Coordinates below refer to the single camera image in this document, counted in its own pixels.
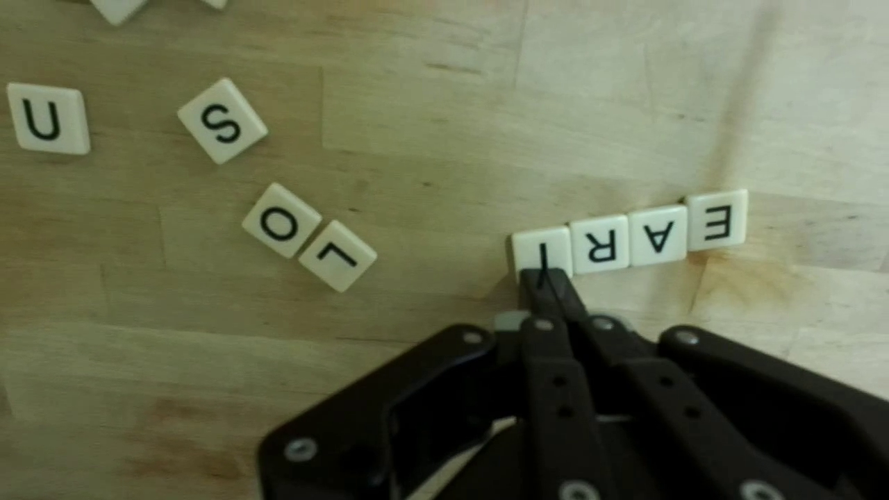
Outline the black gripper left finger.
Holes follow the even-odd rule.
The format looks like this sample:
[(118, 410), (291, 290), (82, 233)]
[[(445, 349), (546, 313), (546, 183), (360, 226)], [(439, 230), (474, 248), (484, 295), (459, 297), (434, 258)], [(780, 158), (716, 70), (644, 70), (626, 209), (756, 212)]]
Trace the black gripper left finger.
[(537, 500), (610, 500), (585, 372), (573, 352), (560, 269), (523, 269), (530, 316), (523, 322), (525, 440)]

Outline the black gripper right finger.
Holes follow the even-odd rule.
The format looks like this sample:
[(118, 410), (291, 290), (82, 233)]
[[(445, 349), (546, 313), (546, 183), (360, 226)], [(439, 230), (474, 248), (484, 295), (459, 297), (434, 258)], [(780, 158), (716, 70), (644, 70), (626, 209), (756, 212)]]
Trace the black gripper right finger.
[(646, 445), (664, 455), (657, 472), (676, 481), (680, 497), (828, 500), (810, 479), (745, 440), (676, 362), (617, 319), (588, 316), (560, 269), (549, 273), (549, 295), (595, 398), (646, 430)]

